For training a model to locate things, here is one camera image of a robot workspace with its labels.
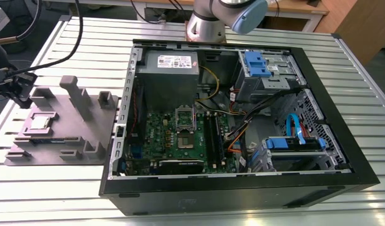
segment power supply label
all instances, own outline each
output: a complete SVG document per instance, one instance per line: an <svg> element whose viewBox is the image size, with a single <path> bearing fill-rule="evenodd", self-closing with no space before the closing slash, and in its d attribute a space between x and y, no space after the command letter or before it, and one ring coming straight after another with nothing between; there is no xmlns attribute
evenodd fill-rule
<svg viewBox="0 0 385 226"><path fill-rule="evenodd" d="M159 68L192 68L191 56L159 56L158 59Z"/></svg>

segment metal case frame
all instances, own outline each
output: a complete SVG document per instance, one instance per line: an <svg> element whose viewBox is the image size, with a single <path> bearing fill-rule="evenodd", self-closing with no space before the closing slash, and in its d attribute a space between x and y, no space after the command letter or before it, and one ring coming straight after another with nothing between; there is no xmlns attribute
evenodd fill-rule
<svg viewBox="0 0 385 226"><path fill-rule="evenodd" d="M111 155L118 154L114 151L108 154L99 194L111 199L126 215L307 207L347 191L360 191L380 183L301 48L160 40L135 40L134 43L136 50L171 48L237 51L263 48L291 51L324 112L324 122L332 128L344 151L349 162L347 167L352 169L352 173L115 180L110 176ZM130 62L123 101L131 97L135 56L131 56ZM118 128L124 127L126 123L127 117L120 113ZM124 143L116 143L115 139L114 146L122 149L123 145Z"/></svg>

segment wooden cabinet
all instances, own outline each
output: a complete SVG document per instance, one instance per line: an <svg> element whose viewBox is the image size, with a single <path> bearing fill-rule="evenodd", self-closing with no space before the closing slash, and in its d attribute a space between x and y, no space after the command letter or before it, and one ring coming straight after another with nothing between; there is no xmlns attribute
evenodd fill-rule
<svg viewBox="0 0 385 226"><path fill-rule="evenodd" d="M323 0L329 9L316 32L339 33L363 64L385 46L385 0Z"/></svg>

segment ram slot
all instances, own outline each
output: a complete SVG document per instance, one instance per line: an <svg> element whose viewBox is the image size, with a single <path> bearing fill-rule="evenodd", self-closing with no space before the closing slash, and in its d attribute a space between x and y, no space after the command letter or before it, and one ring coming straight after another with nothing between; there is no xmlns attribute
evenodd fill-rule
<svg viewBox="0 0 385 226"><path fill-rule="evenodd" d="M221 166L221 162L224 160L224 147L223 147L223 137L221 137L221 130L220 130L220 122L219 117L213 116L215 127L216 127L216 134L215 135L215 143L216 145L216 161L219 166Z"/></svg>
<svg viewBox="0 0 385 226"><path fill-rule="evenodd" d="M207 157L208 157L208 165L213 168L217 167L216 165L216 143L215 143L215 136L212 130L212 116L207 115L204 119L204 133L206 133L206 141L207 141Z"/></svg>

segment aluminum slatted table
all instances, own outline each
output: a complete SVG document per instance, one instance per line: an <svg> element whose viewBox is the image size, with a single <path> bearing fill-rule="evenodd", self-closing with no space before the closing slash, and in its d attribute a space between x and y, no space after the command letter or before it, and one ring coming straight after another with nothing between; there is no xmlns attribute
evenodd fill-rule
<svg viewBox="0 0 385 226"><path fill-rule="evenodd" d="M76 42L79 19L60 21L34 65L68 55ZM122 96L134 39L184 40L183 24L86 18L78 53L67 62L36 71L38 87L56 94L63 75L76 75L91 95L110 90ZM380 225L385 226L385 95L344 42L329 34L255 30L227 31L229 43L301 47L313 63L340 113L351 127L381 184L340 195L309 208L188 215L126 217L99 197L103 166L7 167L4 155L30 110L12 101L0 116L0 223L51 225Z"/></svg>

